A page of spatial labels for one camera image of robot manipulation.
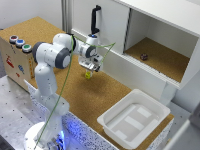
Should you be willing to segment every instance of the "white plastic bin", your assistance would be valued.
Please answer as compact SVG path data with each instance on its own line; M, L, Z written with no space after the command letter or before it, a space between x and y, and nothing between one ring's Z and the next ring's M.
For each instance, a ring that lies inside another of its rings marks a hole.
M126 149L135 149L169 113L169 108L135 89L97 120L105 133L118 144Z

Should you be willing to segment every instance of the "small dark object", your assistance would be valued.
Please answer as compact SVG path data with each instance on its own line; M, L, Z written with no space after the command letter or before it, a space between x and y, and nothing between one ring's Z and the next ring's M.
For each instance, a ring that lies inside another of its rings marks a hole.
M148 59L148 55L147 54L142 54L141 56L140 56L140 59L142 59L143 61L144 60L147 60Z

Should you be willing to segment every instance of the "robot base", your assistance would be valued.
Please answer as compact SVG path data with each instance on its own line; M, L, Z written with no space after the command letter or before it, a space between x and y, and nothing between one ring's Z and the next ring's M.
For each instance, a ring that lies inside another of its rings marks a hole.
M24 149L25 150L34 150L36 142L34 140L34 137L37 135L39 130L43 127L44 122L40 122L32 126L25 134L24 137ZM37 146L35 150L48 150L47 147L45 148L40 148Z

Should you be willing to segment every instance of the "green wire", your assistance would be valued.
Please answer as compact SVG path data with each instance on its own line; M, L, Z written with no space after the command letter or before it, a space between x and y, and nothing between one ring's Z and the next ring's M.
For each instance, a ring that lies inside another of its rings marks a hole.
M73 38L71 37L71 39L72 39L72 40L71 40L71 41L72 41L72 47L74 47ZM41 133L41 135L40 135L40 137L39 137L39 139L38 139L38 141L37 141L37 143L36 143L36 145L35 145L34 150L36 149L36 147L37 147L37 145L38 145L38 143L39 143L39 141L40 141L40 139L41 139L41 137L42 137L42 134L43 134L44 130L46 129L46 126L47 126L47 124L48 124L48 122L49 122L51 116L53 115L53 113L54 113L54 111L55 111L55 109L56 109L56 107L57 107L57 105L58 105L58 103L59 103L59 101L60 101L60 98L61 98L61 96L62 96L62 93L63 93L64 87L65 87L65 84L66 84L67 79L68 79L68 76L69 76L70 68L71 68L72 55L73 55L73 48L72 48L72 53L71 53L71 56L70 56L70 57L71 57L71 60L70 60L70 64L69 64L69 69L68 69L67 76L66 76L66 78L65 78L64 84L63 84L63 86L62 86L62 90L61 90L61 92L60 92L60 95L59 95L59 97L58 97L58 100L57 100L57 102L56 102L56 105L54 106L54 108L53 108L53 110L52 110L52 112L51 112L51 114L50 114L50 116L49 116L47 122L46 122L45 125L44 125L44 128L43 128L43 130L42 130L42 133Z
M69 76L69 72L70 72L70 69L71 69L72 55L73 55L73 47L74 47L74 41L73 41L72 36L71 36L71 41L72 41L72 43L71 43L71 45L72 45L72 53L71 53L71 56L70 56L70 57L71 57L71 60L70 60L70 64L69 64L69 69L68 69L68 72L67 72L67 76L66 76L66 78L65 78L65 81L64 81L64 84L63 84L63 86L62 86L62 90L61 90L61 92L60 92L60 95L59 95L59 97L58 97L58 100L57 100L57 102L56 102L56 105L54 106L54 108L53 108L53 110L52 110L52 112L51 112L51 114L50 114L50 116L49 116L47 122L46 122L45 125L44 125L44 128L43 128L43 130L42 130L42 133L41 133L41 135L40 135L40 137L39 137L39 139L38 139L38 141L37 141L37 143L36 143L36 145L35 145L34 150L36 149L36 147L37 147L37 145L38 145L38 143L39 143L39 141L40 141L40 139L41 139L41 137L42 137L42 135L43 135L43 132L44 132L44 130L46 129L46 126L47 126L47 124L48 124L48 122L49 122L51 116L53 115L53 113L54 113L54 111L55 111L55 109L56 109L56 107L57 107L57 105L58 105L58 103L59 103L59 101L60 101L60 98L61 98L61 96L62 96L62 93L63 93L64 87L65 87L65 84L66 84L66 82L67 82L67 79L68 79L68 76ZM84 41L82 41L82 42L85 43L85 44L87 44L87 45L94 46L94 47L98 47L98 48L110 47L109 50L108 50L108 51L106 52L106 54L104 55L104 57L103 57L103 59L102 59L102 61L101 61L101 63L100 63L99 66L102 65L102 63L103 63L105 57L106 57L107 54L110 52L110 50L112 49L112 47L115 45L115 43L113 43L113 44L106 45L106 46L96 46L96 45L88 44L88 43L86 43L86 42L84 42Z

